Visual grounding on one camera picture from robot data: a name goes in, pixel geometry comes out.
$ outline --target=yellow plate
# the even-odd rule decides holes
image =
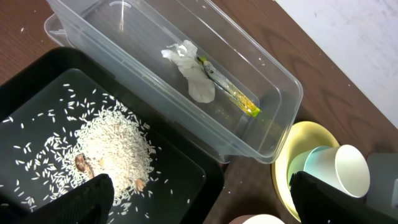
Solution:
[[[290,163],[302,152],[318,146],[339,146],[335,137],[323,126],[310,121],[302,121],[292,126],[278,159],[272,164],[272,180],[280,201],[300,222],[290,194],[287,171]]]

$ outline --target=white tissue paper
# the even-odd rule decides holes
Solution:
[[[215,97],[215,86],[195,60],[198,48],[189,40],[183,45],[173,44],[162,50],[163,58],[173,61],[188,80],[189,95],[199,103],[210,103]]]

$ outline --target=wooden table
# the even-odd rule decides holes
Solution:
[[[297,120],[319,122],[341,144],[352,144],[365,156],[398,151],[398,130],[276,2],[214,2],[301,82],[304,98]],[[52,13],[44,0],[0,1],[0,84],[57,46],[43,29]],[[255,175],[261,178],[253,181]],[[297,223],[276,196],[270,165],[239,157],[225,177],[226,188],[205,223],[228,223],[256,213]]]

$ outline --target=clear plastic bin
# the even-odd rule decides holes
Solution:
[[[299,108],[301,84],[211,1],[47,0],[68,41],[115,78],[207,144],[219,162],[230,155],[276,160]],[[197,103],[161,50],[184,40],[261,109],[245,115],[222,92]]]

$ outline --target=brown wooden surface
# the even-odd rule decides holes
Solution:
[[[272,0],[214,0],[246,32],[295,75],[304,89],[298,119],[312,119],[324,125],[342,144],[352,144],[367,156],[372,152],[398,151],[398,130],[355,87],[347,76],[321,51],[312,39]],[[46,51],[56,47],[43,24],[52,14],[44,0],[0,0],[0,84],[10,79]],[[239,167],[247,166],[247,172]],[[267,177],[250,193],[258,200],[244,201],[245,191],[236,186],[236,173]],[[267,212],[286,223],[296,221],[278,201],[269,165],[252,159],[235,159],[226,171],[226,188],[234,185],[233,196],[224,190],[206,223],[228,223],[235,215]],[[223,202],[232,203],[234,207]],[[242,205],[253,204],[244,209]]]

